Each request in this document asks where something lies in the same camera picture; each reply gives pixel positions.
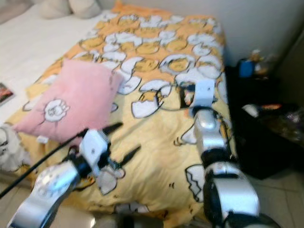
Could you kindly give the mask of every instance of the white wall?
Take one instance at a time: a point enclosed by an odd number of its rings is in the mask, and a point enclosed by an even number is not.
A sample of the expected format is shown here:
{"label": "white wall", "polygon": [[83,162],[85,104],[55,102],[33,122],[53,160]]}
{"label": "white wall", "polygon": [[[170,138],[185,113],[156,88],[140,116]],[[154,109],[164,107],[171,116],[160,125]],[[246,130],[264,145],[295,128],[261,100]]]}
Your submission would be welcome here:
{"label": "white wall", "polygon": [[[110,9],[115,0],[100,0]],[[280,54],[304,22],[304,0],[123,0],[125,3],[170,10],[181,15],[213,15],[227,38],[226,61],[236,63],[258,48]]]}

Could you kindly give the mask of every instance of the blue object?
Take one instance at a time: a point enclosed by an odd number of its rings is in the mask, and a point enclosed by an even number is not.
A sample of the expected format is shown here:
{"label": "blue object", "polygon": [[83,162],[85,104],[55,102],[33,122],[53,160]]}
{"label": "blue object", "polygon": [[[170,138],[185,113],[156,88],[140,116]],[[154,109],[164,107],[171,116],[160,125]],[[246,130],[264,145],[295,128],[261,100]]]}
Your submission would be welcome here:
{"label": "blue object", "polygon": [[255,63],[248,59],[242,59],[239,61],[239,76],[251,77],[255,70]]}

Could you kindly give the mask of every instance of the mattress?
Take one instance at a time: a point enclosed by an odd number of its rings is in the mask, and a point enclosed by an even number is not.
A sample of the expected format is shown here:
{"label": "mattress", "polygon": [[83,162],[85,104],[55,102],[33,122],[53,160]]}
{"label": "mattress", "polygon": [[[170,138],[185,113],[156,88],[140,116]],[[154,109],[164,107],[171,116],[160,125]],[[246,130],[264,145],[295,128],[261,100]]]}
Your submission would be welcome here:
{"label": "mattress", "polygon": [[[91,21],[90,29],[93,29],[80,36],[79,31],[74,32],[74,24],[84,23],[81,20],[69,17],[57,22],[46,21],[56,23],[52,26],[44,21],[33,27],[30,22],[38,19],[33,14],[36,15],[32,11],[28,16],[27,25],[35,42],[30,42],[24,30],[26,26],[19,24],[23,23],[20,19],[19,23],[15,22],[16,27],[10,28],[15,31],[11,31],[11,35],[23,36],[21,39],[11,38],[17,43],[10,44],[14,54],[4,45],[11,55],[8,59],[1,59],[8,65],[4,69],[10,75],[4,79],[12,89],[15,82],[10,84],[11,78],[21,79],[17,82],[19,87],[15,88],[20,91],[27,87],[29,101],[20,101],[21,105],[25,104],[23,108],[15,104],[20,109],[0,128],[11,138],[4,148],[8,156],[2,159],[7,162],[1,163],[0,159],[0,168],[6,166],[22,173],[26,165],[58,146],[58,142],[52,140],[42,145],[32,135],[16,134],[11,125],[18,123],[30,110],[39,111],[34,106],[35,97],[45,92],[60,76],[63,58],[92,61],[119,72],[124,79],[110,119],[111,124],[123,122],[124,125],[111,135],[111,158],[122,161],[136,145],[142,147],[119,170],[114,171],[107,165],[96,179],[83,179],[65,203],[111,213],[143,213],[163,219],[165,228],[176,227],[202,214],[204,168],[195,145],[189,109],[193,106],[194,85],[212,79],[212,107],[225,119],[219,122],[219,131],[222,126],[229,127],[222,57],[224,35],[220,24],[209,16],[183,17],[160,9],[123,5],[118,1],[111,12],[104,12],[100,18]],[[81,27],[84,34],[86,26]],[[65,37],[66,30],[72,38]],[[45,39],[51,35],[52,39],[46,44]],[[7,38],[6,42],[9,45],[11,41]],[[57,45],[62,42],[65,44],[59,50]],[[36,53],[37,49],[43,48],[44,52]],[[22,49],[21,58],[16,52]],[[14,57],[17,61],[11,63],[10,58]],[[223,135],[227,140],[231,139],[231,134]],[[18,143],[20,148],[15,152],[13,145]],[[50,157],[36,170],[33,178],[47,166],[61,162],[68,152],[66,147]]]}
{"label": "mattress", "polygon": [[71,15],[47,20],[39,16],[38,6],[34,5],[0,25],[0,82],[16,95],[0,107],[0,123],[26,103],[25,88],[79,41],[100,17],[83,20]]}

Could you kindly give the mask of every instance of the white pillow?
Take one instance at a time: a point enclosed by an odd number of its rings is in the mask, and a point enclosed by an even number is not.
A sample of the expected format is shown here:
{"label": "white pillow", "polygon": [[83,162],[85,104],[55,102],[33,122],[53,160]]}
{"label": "white pillow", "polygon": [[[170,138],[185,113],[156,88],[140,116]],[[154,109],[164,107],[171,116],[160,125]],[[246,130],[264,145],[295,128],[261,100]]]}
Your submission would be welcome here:
{"label": "white pillow", "polygon": [[87,19],[97,16],[101,9],[96,0],[69,0],[72,11],[77,17]]}
{"label": "white pillow", "polygon": [[45,0],[39,7],[40,15],[46,19],[61,18],[72,13],[68,0]]}

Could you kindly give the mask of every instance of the pillow tag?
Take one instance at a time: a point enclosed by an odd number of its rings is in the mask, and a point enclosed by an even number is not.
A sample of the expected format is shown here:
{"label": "pillow tag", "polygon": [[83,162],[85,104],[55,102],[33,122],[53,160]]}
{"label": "pillow tag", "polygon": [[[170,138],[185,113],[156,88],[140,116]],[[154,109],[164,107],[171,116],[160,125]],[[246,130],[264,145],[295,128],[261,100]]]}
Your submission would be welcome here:
{"label": "pillow tag", "polygon": [[40,136],[37,137],[36,141],[38,143],[47,144],[48,143],[48,138],[45,137],[45,136],[40,135]]}

